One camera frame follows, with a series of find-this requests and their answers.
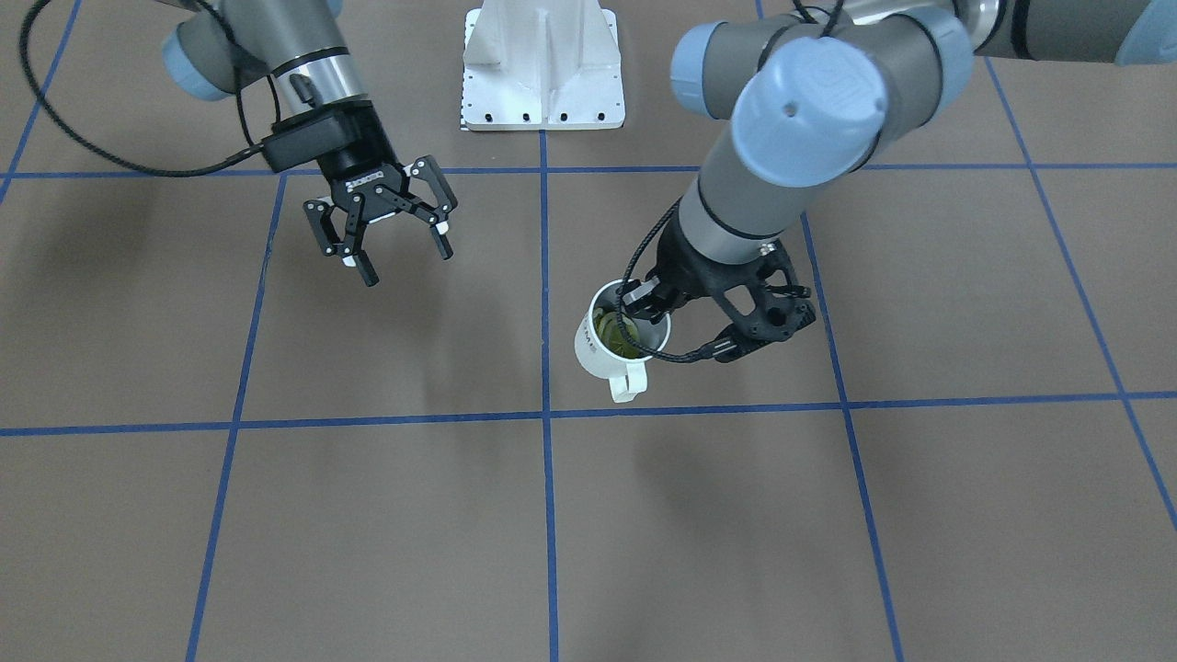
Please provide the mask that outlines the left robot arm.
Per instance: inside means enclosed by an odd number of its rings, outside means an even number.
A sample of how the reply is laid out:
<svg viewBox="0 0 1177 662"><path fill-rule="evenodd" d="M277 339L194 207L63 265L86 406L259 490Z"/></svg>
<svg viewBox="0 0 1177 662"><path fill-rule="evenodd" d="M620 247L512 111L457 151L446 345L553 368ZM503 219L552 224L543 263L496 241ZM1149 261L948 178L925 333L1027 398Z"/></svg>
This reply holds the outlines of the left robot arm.
<svg viewBox="0 0 1177 662"><path fill-rule="evenodd" d="M726 130L669 214L654 269L623 277L612 307L659 322L712 299L756 337L810 323L779 236L838 177L947 110L977 55L1173 62L1173 2L840 1L690 29L674 94Z"/></svg>

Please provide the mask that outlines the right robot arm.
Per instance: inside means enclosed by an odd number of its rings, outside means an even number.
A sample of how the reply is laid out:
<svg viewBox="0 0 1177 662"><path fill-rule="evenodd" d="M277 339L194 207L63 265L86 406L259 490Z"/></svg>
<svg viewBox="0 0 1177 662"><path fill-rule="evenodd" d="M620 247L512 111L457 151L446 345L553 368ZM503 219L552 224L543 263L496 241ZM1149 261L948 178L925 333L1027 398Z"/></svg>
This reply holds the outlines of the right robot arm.
<svg viewBox="0 0 1177 662"><path fill-rule="evenodd" d="M378 282L363 247L371 223L406 213L428 226L441 258L453 250L448 220L457 198L433 155L401 164L337 25L337 1L184 4L188 20L165 38L165 68L206 101L268 80L290 108L270 127L261 153L270 168L315 163L330 193L305 201L319 250Z"/></svg>

